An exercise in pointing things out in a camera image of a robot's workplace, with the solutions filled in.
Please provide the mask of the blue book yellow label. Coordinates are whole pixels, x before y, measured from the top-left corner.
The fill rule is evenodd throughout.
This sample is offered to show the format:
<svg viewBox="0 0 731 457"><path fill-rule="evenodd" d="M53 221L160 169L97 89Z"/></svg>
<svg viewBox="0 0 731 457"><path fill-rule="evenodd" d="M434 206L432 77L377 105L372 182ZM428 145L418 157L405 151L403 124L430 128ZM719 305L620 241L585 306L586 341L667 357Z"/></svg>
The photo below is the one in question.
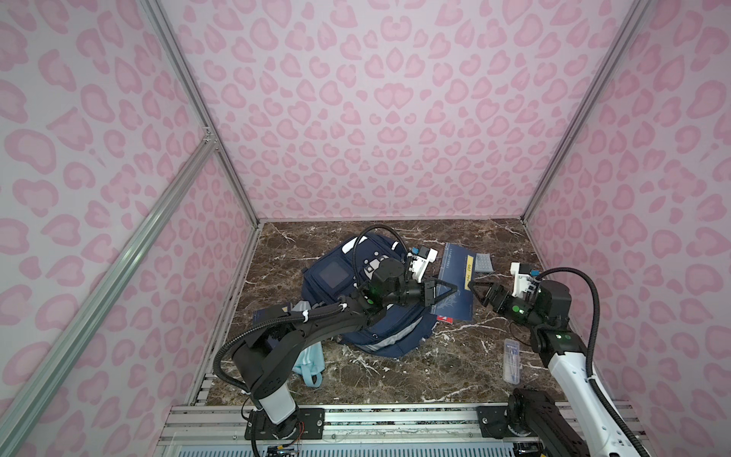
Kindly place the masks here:
<svg viewBox="0 0 731 457"><path fill-rule="evenodd" d="M433 314L451 317L454 322L472 321L474 296L468 283L472 280L475 255L470 249L451 243L445 245L438 278L456 285L458 291L432 308Z"/></svg>

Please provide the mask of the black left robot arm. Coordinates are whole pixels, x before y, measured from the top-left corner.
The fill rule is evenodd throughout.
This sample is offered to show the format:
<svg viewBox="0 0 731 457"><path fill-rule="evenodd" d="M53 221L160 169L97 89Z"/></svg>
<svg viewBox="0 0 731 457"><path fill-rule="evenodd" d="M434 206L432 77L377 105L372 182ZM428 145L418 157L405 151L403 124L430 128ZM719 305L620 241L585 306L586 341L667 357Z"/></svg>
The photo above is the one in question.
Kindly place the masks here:
<svg viewBox="0 0 731 457"><path fill-rule="evenodd" d="M216 354L216 376L247 392L255 407L279 426L298 411L287 379L303 350L338 334L366 329L383 319L389 308L431 308L457 291L456 285L439 278L418 281L407 265L388 258L337 303L285 312L231 339Z"/></svg>

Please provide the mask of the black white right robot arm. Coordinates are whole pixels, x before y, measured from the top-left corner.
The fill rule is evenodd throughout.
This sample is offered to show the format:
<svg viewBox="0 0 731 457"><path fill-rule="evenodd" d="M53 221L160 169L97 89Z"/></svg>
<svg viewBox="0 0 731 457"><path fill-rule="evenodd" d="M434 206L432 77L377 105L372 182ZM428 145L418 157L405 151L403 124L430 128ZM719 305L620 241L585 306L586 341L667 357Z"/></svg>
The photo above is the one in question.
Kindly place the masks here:
<svg viewBox="0 0 731 457"><path fill-rule="evenodd" d="M581 430L569 425L546 392L516 388L497 423L501 432L536 435L544 456L649 455L597 376L596 333L585 343L569 329L569 287L531 275L519 276L515 286L509 291L499 283L472 281L468 289L481 305L529 330L532 350L563 390Z"/></svg>

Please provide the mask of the navy blue backpack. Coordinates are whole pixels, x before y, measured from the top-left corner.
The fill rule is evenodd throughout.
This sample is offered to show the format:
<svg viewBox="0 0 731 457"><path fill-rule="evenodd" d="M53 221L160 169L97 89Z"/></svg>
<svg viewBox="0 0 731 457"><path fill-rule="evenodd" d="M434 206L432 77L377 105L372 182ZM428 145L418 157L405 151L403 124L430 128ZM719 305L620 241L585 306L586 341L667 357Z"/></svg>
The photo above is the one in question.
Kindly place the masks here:
<svg viewBox="0 0 731 457"><path fill-rule="evenodd" d="M331 305L343 295L355 291L380 263L388 258L407 259L407 250L398 241L371 232L358 245L358 272L353 271L352 249L355 238L342 243L303 272L302 299L312 306ZM393 305L386 316L374 326L345 333L342 340L362 352L386 358L401 358L428 339L436 326L437 317L422 305L401 307Z"/></svg>

